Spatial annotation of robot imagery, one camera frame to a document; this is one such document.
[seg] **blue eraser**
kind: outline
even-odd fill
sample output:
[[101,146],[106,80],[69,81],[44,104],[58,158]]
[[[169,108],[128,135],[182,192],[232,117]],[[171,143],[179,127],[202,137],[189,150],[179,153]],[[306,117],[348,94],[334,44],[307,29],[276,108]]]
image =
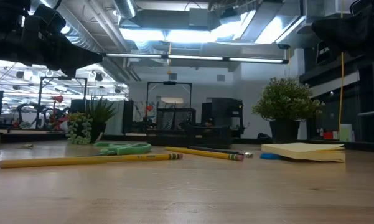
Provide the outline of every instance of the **blue eraser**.
[[282,159],[282,156],[273,153],[262,153],[260,159],[279,160]]

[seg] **metal frame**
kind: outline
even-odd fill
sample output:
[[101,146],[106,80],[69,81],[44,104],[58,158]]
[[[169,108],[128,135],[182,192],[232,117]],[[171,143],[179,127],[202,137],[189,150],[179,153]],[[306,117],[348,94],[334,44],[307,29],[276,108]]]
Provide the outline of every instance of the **metal frame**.
[[[149,86],[150,84],[157,83],[157,84],[163,84],[163,85],[189,85],[190,92],[189,92],[189,108],[192,106],[192,83],[178,83],[178,82],[147,82],[147,98],[146,98],[146,106],[148,105],[148,96],[149,96]],[[148,111],[145,108],[145,117],[148,116]]]
[[[50,79],[50,81],[47,84],[44,85],[43,81],[45,79]],[[85,109],[86,109],[86,93],[87,93],[88,79],[87,78],[72,78],[72,77],[40,77],[39,100],[37,102],[38,108],[40,107],[40,104],[42,103],[42,90],[43,90],[43,88],[46,85],[48,85],[53,79],[58,79],[58,80],[72,80],[72,79],[74,79],[74,80],[84,80],[85,81],[85,91],[84,91],[84,95],[83,95],[83,100],[85,102]],[[35,129],[39,128],[39,122],[37,122],[39,120],[39,116],[40,116],[40,111],[37,110]]]

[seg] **wooden table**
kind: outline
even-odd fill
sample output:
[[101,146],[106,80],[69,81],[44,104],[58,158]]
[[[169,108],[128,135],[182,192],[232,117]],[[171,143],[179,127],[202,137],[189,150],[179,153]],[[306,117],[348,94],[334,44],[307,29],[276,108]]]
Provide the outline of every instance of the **wooden table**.
[[[0,146],[0,159],[82,156],[66,142]],[[0,170],[0,223],[374,223],[374,153],[347,162],[184,155],[181,161]],[[154,152],[164,152],[155,147]]]

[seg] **yellow pencil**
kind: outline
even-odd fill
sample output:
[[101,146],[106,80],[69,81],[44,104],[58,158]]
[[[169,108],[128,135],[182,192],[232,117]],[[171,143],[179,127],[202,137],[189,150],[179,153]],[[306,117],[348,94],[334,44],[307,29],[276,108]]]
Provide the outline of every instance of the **yellow pencil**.
[[227,153],[221,153],[221,152],[207,152],[207,151],[193,150],[193,149],[179,148],[179,147],[166,147],[166,150],[172,151],[172,152],[193,154],[193,155],[198,155],[198,156],[208,156],[208,157],[214,157],[214,158],[219,158],[219,159],[243,161],[243,156],[236,155],[236,154],[227,154]]
[[107,162],[129,162],[129,161],[159,161],[168,159],[181,159],[182,154],[148,154],[128,156],[91,156],[91,157],[68,157],[49,159],[14,159],[0,161],[0,168],[20,168],[38,166],[66,166],[82,164],[102,164]]

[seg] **plant pot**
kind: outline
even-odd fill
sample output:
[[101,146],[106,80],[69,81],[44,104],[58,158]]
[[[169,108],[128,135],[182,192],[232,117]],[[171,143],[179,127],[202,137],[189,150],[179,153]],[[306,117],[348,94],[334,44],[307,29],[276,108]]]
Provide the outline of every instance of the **plant pot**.
[[300,122],[290,120],[270,121],[271,133],[275,144],[293,143],[297,141]]
[[106,124],[105,123],[98,123],[98,124],[95,124],[93,123],[91,125],[91,141],[90,143],[95,143],[98,138],[100,137],[101,133],[104,134],[105,132],[105,129],[106,129]]

